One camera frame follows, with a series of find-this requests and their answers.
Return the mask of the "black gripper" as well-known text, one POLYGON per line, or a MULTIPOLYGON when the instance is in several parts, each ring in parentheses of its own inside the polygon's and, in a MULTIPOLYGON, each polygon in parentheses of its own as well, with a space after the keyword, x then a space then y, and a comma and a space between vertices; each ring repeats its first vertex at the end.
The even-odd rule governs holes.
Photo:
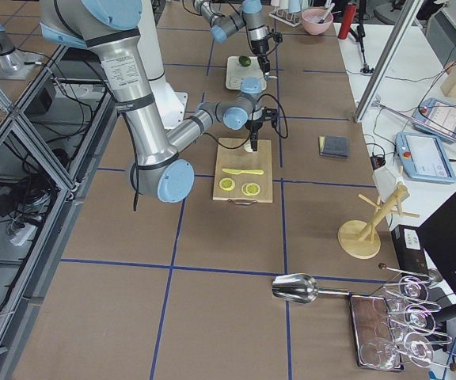
POLYGON ((263 127, 262 120, 248 120, 246 122, 246 129, 249 131, 250 144, 253 152, 258 150, 258 131, 263 127))
POLYGON ((265 74, 270 73, 270 62, 267 59, 269 44, 266 38, 250 40, 251 52, 259 59, 259 67, 265 74))

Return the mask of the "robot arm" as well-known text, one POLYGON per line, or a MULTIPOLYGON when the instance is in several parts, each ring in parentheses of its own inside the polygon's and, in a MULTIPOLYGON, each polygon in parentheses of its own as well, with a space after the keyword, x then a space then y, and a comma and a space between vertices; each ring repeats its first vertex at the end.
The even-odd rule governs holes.
POLYGON ((194 10, 209 22, 211 34, 217 43, 226 41, 230 36, 245 29, 251 52, 256 56, 265 79, 270 74, 269 40, 272 38, 265 22, 263 6, 260 1, 243 1, 232 14, 226 16, 211 8, 211 1, 192 1, 194 10))
POLYGON ((180 153, 212 124, 238 130, 258 113, 259 78, 247 78, 231 102, 205 102, 196 113, 166 131, 138 50, 140 1, 42 1, 43 36, 57 44, 95 53, 116 108, 131 132, 135 164, 127 171, 137 194, 165 203, 183 200, 195 173, 180 153))

